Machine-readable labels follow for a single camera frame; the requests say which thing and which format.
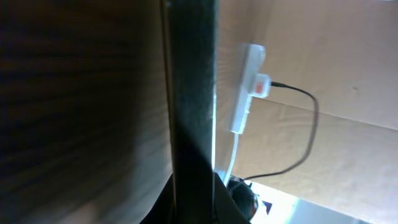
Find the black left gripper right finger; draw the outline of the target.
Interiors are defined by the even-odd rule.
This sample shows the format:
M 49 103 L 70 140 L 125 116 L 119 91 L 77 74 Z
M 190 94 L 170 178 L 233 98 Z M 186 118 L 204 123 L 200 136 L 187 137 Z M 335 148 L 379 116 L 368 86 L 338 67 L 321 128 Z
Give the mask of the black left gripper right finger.
M 214 173 L 214 191 L 215 223 L 250 224 L 240 212 L 217 173 Z

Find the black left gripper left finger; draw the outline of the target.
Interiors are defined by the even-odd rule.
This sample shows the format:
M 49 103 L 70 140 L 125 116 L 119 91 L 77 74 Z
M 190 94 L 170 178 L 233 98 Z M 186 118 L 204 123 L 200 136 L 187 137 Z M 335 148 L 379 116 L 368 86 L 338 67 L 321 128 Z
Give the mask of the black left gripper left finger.
M 174 205 L 174 182 L 173 174 L 169 177 L 166 185 L 162 189 L 158 199 L 144 217 L 140 224 L 174 224 L 175 205 Z

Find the Galaxy S25 Ultra smartphone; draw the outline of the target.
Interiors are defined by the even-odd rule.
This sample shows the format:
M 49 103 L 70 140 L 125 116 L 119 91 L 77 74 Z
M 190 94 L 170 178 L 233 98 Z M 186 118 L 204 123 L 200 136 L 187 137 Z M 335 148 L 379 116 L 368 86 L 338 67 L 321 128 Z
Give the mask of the Galaxy S25 Ultra smartphone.
M 213 223 L 217 10 L 160 2 L 176 223 Z

